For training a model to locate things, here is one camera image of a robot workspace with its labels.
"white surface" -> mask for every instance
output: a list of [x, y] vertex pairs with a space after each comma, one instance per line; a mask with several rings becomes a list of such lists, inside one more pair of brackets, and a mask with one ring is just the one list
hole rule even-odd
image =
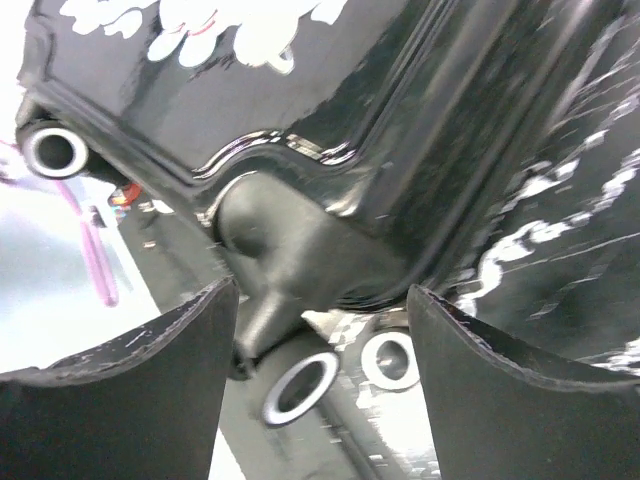
[[[22, 62], [23, 24], [30, 5], [29, 1], [14, 2], [0, 16], [0, 41], [4, 45], [3, 68], [0, 69], [0, 140], [9, 143], [14, 141], [14, 117], [22, 96], [15, 76]], [[7, 278], [7, 272], [12, 271], [9, 262], [15, 267], [20, 255], [28, 259], [32, 267], [40, 267], [34, 269], [39, 274], [34, 281], [37, 280], [39, 285], [55, 283], [71, 268], [62, 262], [52, 264], [56, 258], [61, 259], [66, 254], [77, 261], [76, 257], [80, 255], [75, 216], [53, 191], [46, 186], [41, 189], [41, 184], [35, 180], [29, 182], [34, 189], [9, 188], [0, 183], [0, 277], [4, 277], [4, 285], [29, 283], [22, 274], [21, 281], [16, 279], [12, 283], [12, 279]], [[92, 197], [105, 198], [104, 186], [91, 182], [75, 186], [76, 193], [89, 189]], [[30, 250], [26, 249], [27, 244], [15, 242], [23, 233], [38, 232], [39, 236], [28, 238], [33, 247]], [[99, 308], [99, 302], [91, 296], [91, 286], [82, 281], [77, 289], [54, 288], [55, 293], [49, 295], [41, 291], [4, 288], [0, 291], [0, 372], [34, 365], [46, 367], [61, 357], [95, 346], [158, 314], [133, 258], [123, 248], [124, 241], [118, 231], [108, 229], [103, 240], [118, 251], [119, 269], [126, 272], [128, 289], [121, 292], [120, 305], [115, 309]], [[52, 245], [71, 248], [51, 254], [48, 248]], [[88, 305], [96, 308], [89, 313]], [[214, 474], [216, 480], [245, 478], [221, 433], [216, 440], [210, 478], [214, 478]]]

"white ring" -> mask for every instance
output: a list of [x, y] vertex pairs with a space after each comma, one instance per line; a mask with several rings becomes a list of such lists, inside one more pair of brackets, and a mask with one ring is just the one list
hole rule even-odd
[[[73, 158], [64, 168], [48, 168], [42, 165], [36, 157], [40, 143], [47, 137], [62, 137], [73, 149]], [[89, 160], [89, 147], [80, 136], [66, 128], [43, 128], [32, 134], [25, 142], [23, 148], [24, 159], [27, 164], [40, 175], [50, 178], [65, 178], [79, 173]]]
[[[283, 412], [278, 406], [280, 395], [282, 395], [287, 385], [289, 385], [302, 370], [313, 363], [322, 365], [322, 380], [300, 405], [293, 410]], [[296, 363], [280, 377], [280, 380], [278, 380], [269, 391], [262, 406], [262, 416], [264, 420], [270, 425], [284, 425], [307, 413], [318, 400], [322, 398], [327, 390], [329, 390], [333, 380], [338, 375], [339, 368], [340, 362], [338, 361], [338, 355], [334, 352], [317, 353]]]
[[[387, 343], [393, 342], [400, 345], [407, 354], [407, 371], [398, 380], [387, 377], [378, 365], [378, 352]], [[367, 379], [376, 387], [384, 390], [398, 391], [414, 386], [420, 381], [418, 363], [413, 350], [411, 336], [402, 332], [382, 332], [371, 338], [362, 349], [360, 364]]]

